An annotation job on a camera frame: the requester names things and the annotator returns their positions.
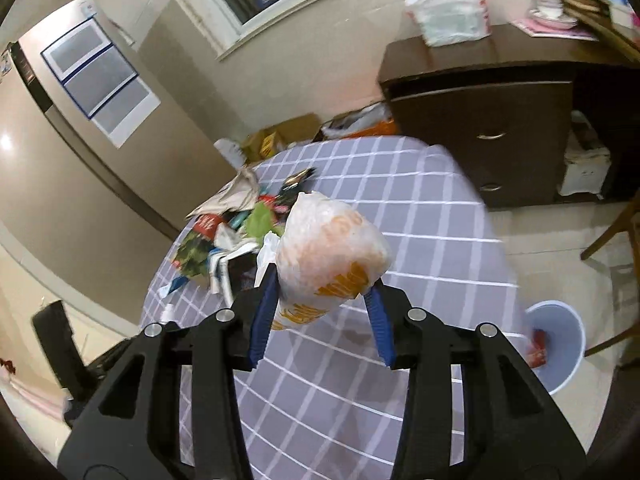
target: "blue trash bin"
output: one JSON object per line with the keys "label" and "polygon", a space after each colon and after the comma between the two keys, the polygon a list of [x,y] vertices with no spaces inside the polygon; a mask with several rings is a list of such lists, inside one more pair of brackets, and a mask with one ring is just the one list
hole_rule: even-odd
{"label": "blue trash bin", "polygon": [[578,313],[562,301],[541,301],[525,313],[532,329],[546,333],[546,364],[533,371],[553,395],[571,380],[580,366],[586,346],[584,325]]}

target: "refrigerator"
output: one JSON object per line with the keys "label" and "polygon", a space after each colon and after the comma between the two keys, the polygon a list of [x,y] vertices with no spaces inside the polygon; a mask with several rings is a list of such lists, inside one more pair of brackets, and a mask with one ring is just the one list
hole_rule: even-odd
{"label": "refrigerator", "polygon": [[3,58],[0,221],[137,323],[185,216],[235,171],[93,0],[50,14]]}

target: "beige cloth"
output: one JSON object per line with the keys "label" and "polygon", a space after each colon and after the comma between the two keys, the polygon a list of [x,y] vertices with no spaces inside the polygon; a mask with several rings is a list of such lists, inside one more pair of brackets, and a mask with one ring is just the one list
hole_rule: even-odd
{"label": "beige cloth", "polygon": [[225,211],[253,209],[260,196],[260,186],[255,173],[240,168],[236,177],[205,203],[191,211],[187,218],[204,214],[222,214]]}

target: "chair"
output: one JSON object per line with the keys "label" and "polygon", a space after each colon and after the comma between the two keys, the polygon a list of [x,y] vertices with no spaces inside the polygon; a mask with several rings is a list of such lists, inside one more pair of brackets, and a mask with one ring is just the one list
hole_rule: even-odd
{"label": "chair", "polygon": [[[625,207],[624,211],[620,213],[618,218],[615,219],[613,224],[603,232],[603,234],[594,241],[589,247],[587,247],[581,254],[580,259],[586,260],[597,250],[601,249],[604,244],[606,244],[609,240],[613,238],[613,236],[617,233],[621,233],[626,231],[629,235],[629,241],[631,242],[631,248],[634,254],[634,270],[636,272],[636,279],[638,280],[638,284],[640,285],[640,222],[637,219],[634,219],[636,213],[640,212],[640,189],[636,191],[636,194],[632,198],[631,202]],[[631,327],[625,330],[624,332],[619,333],[616,336],[613,336],[611,339],[606,340],[603,343],[597,344],[596,346],[589,348],[584,356],[588,357],[593,355],[605,348],[609,348],[620,341],[624,341],[630,337],[640,336],[640,321],[636,321],[636,323]]]}

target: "white plastic bag with orange print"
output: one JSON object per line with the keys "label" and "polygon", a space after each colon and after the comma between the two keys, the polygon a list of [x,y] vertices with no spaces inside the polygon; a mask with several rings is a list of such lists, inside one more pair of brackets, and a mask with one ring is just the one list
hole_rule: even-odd
{"label": "white plastic bag with orange print", "polygon": [[360,213],[322,193],[300,193],[276,253],[272,328],[311,323],[369,290],[390,265],[385,238]]}

